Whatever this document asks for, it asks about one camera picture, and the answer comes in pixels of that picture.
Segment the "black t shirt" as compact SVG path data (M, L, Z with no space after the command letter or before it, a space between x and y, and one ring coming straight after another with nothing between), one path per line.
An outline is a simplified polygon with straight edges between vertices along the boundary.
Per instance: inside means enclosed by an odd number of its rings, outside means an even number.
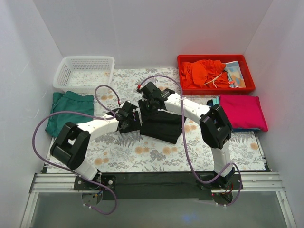
M182 134L182 116L166 111L149 111L146 103L146 101L138 101L142 120L140 134L176 144Z

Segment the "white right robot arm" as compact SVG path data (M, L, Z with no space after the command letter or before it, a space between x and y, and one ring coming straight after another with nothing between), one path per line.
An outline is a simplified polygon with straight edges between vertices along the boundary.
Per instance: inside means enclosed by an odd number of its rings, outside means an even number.
M229 143L232 125L223 108L216 104L212 107L193 102L170 89L161 91L153 82L138 85L147 102L146 108L162 109L180 114L200 126L202 139L212 151L215 184L225 189L232 183L234 167L231 164Z

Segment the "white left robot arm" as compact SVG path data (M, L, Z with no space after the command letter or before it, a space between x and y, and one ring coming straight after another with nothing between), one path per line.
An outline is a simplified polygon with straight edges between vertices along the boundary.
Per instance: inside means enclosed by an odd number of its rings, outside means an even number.
M85 177L85 185L89 189L98 189L101 184L101 173L86 159L88 145L108 133L138 131L141 124L136 109L137 106L124 102L122 107L108 112L102 120L80 124L66 123L55 139L50 154L70 170Z

